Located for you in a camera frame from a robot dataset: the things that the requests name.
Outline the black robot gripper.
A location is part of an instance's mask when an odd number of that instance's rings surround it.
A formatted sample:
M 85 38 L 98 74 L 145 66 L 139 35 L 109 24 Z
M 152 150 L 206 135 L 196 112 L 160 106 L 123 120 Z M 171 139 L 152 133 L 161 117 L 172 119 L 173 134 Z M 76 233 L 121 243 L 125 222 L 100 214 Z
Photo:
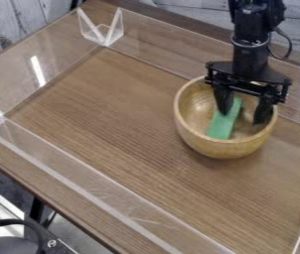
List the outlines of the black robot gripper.
M 287 100 L 291 79 L 268 64 L 271 37 L 264 41 L 247 41 L 231 37 L 232 60 L 207 62 L 206 77 L 215 89 L 219 111 L 227 115 L 236 91 L 259 97 L 254 124 L 264 124 L 272 115 L 274 104 Z

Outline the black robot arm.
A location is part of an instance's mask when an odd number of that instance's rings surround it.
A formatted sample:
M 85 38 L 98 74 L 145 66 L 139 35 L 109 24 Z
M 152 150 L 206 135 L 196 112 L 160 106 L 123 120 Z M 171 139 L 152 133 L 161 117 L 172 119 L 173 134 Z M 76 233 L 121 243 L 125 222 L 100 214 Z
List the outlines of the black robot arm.
M 223 115 L 231 110 L 236 92 L 258 97 L 252 120 L 256 125 L 271 118 L 274 106 L 286 102 L 293 84 L 291 78 L 268 63 L 271 57 L 286 60 L 293 52 L 289 48 L 287 54 L 279 57 L 271 49 L 274 32 L 290 41 L 279 29 L 287 7 L 283 0 L 228 0 L 228 7 L 234 22 L 232 61 L 207 63 L 206 82 L 214 87 Z

